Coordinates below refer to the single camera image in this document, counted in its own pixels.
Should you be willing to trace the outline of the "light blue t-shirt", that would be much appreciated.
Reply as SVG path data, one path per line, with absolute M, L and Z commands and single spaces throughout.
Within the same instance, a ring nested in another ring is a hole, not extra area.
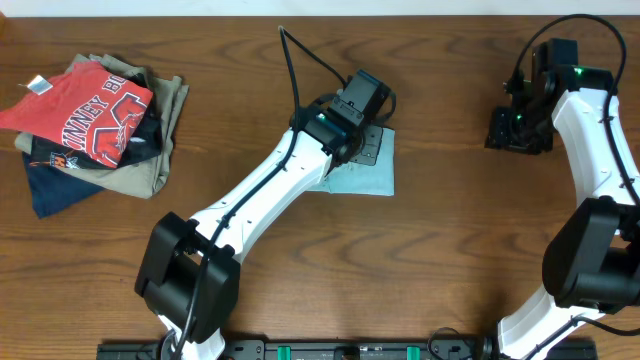
M 355 194 L 393 196 L 395 131 L 385 128 L 376 164 L 359 165 L 353 162 L 333 169 L 318 185 L 309 188 L 313 192 L 330 194 Z

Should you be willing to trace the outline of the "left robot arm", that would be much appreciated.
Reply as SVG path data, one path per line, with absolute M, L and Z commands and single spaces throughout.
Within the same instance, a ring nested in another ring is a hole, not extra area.
M 251 247 L 301 194 L 382 137 L 386 102 L 395 93 L 358 71 L 339 92 L 296 106 L 276 148 L 233 190 L 187 220 L 170 212 L 156 223 L 134 286 L 167 328 L 155 358 L 222 355 Z

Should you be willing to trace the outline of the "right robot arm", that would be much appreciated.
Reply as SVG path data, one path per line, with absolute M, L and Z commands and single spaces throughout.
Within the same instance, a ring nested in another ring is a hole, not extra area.
M 494 110 L 486 147 L 538 155 L 561 138 L 577 206 L 545 250 L 541 286 L 498 322 L 486 359 L 592 359 L 567 336 L 639 304 L 639 171 L 613 82 L 579 65 L 576 41 L 553 38 L 534 48 L 531 79 L 505 85 L 512 103 Z

